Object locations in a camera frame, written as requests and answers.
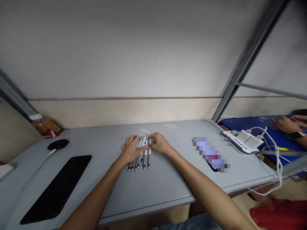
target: bottle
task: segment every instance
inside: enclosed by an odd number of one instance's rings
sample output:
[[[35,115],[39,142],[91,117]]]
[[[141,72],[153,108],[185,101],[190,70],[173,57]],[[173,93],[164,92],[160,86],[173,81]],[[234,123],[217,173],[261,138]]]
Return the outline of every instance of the bottle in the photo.
[[[43,138],[53,138],[59,136],[63,129],[61,129],[53,120],[50,118],[44,118],[39,113],[32,114],[29,118],[33,121],[33,127],[43,136]]]

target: white wall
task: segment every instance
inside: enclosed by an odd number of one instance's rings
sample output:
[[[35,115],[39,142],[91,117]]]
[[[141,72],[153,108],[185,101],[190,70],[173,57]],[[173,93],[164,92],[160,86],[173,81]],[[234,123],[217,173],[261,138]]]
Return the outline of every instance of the white wall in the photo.
[[[29,99],[213,97],[266,0],[1,0],[0,67]]]
[[[243,81],[307,95],[307,3],[290,1]],[[236,96],[267,96],[240,87]]]
[[[30,101],[41,114],[71,128],[211,119],[221,98]],[[307,101],[283,97],[233,98],[223,117],[290,113]]]
[[[42,137],[11,106],[0,101],[0,161],[8,163]]]

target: gray desk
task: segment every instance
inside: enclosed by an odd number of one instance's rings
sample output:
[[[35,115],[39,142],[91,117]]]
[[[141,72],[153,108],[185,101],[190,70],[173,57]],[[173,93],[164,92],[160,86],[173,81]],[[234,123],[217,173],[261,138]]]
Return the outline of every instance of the gray desk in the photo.
[[[14,193],[18,185],[26,181],[32,170],[47,156],[47,146],[56,139],[67,138],[69,145],[52,155],[11,208],[5,229],[56,229],[105,175],[109,166],[121,153],[121,145],[130,135],[164,134],[170,144],[191,164],[210,177],[225,192],[276,180],[276,173],[256,156],[243,156],[222,141],[220,131],[208,121],[184,121],[156,124],[106,126],[66,130],[52,140],[42,140],[11,164],[16,169],[0,182],[0,208]],[[231,164],[227,173],[213,172],[202,156],[193,149],[193,137],[208,137],[219,154]],[[76,185],[61,213],[54,219],[20,225],[19,222],[37,198],[69,160],[81,155],[92,155],[88,167]],[[194,202],[195,198],[172,163],[161,154],[152,151],[150,169],[121,172],[103,212],[100,225],[129,217],[146,215],[163,209]]]

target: white power strip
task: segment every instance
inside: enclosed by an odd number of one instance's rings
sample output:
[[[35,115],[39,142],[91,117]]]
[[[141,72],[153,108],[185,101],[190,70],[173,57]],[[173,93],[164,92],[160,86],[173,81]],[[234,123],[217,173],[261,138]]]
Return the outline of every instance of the white power strip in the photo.
[[[230,137],[230,143],[234,145],[242,155],[252,155],[259,152],[258,148],[251,149],[246,144],[244,144],[244,142],[240,141],[235,135],[233,135],[231,131],[224,131],[222,132],[222,135],[224,137]]]

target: phone screen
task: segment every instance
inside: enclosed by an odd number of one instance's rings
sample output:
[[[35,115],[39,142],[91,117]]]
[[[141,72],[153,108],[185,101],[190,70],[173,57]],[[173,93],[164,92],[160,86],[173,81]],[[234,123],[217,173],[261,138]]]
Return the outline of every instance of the phone screen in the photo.
[[[52,219],[59,215],[91,158],[91,155],[70,158],[20,224]]]

